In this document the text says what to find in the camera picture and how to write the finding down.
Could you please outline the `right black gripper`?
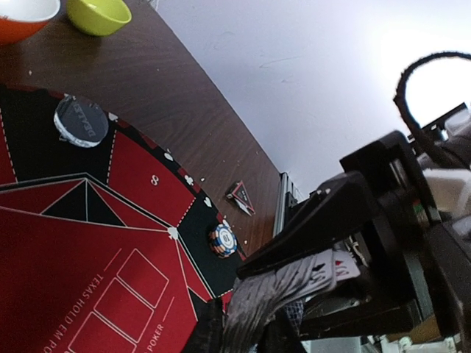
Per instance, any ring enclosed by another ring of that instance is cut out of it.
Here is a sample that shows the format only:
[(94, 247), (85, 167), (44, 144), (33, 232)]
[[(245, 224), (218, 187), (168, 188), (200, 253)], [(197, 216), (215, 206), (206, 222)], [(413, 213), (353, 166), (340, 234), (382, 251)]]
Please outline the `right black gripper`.
[(342, 159), (283, 230), (237, 269), (277, 270), (353, 236), (360, 275), (308, 303), (304, 339), (408, 332), (434, 316), (444, 336), (470, 340), (470, 248), (438, 210), (411, 147), (392, 132)]

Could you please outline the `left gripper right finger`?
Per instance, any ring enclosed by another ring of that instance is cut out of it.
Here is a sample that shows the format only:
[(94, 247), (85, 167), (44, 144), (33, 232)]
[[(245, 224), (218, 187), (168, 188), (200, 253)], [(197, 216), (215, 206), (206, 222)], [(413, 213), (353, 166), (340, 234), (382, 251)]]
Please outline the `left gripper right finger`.
[(305, 353), (299, 335), (284, 309), (275, 314), (275, 320), (264, 328), (257, 345), (258, 353)]

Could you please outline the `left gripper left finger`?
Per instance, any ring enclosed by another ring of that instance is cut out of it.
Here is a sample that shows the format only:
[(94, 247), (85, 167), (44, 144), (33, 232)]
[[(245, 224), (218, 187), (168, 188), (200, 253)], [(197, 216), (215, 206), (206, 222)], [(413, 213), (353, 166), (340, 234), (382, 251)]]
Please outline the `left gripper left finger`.
[(212, 299), (201, 310), (201, 316), (188, 338), (183, 353), (220, 353), (227, 315), (221, 299)]

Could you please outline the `grey card deck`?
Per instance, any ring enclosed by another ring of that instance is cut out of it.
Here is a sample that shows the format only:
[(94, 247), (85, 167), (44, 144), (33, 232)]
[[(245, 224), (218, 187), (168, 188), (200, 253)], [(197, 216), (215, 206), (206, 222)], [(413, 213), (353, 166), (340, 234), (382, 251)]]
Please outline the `grey card deck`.
[(326, 293), (360, 273), (349, 252), (328, 249), (239, 281), (228, 304), (221, 351), (248, 352), (279, 309)]

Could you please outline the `stack of poker chips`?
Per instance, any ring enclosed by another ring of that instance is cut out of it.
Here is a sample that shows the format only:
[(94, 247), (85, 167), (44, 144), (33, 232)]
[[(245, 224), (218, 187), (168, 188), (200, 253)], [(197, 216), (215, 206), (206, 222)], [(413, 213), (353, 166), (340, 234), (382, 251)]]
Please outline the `stack of poker chips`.
[(209, 233), (208, 245), (210, 250), (220, 258), (230, 257), (238, 248), (235, 235), (225, 224), (219, 224)]

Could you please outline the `clear dealer button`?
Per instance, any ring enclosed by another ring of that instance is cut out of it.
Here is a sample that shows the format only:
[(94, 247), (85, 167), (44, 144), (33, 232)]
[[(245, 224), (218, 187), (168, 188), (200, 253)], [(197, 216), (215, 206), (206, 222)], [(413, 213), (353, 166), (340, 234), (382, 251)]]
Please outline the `clear dealer button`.
[(82, 96), (65, 95), (54, 111), (53, 122), (63, 140), (86, 149), (98, 146), (109, 132), (104, 110)]

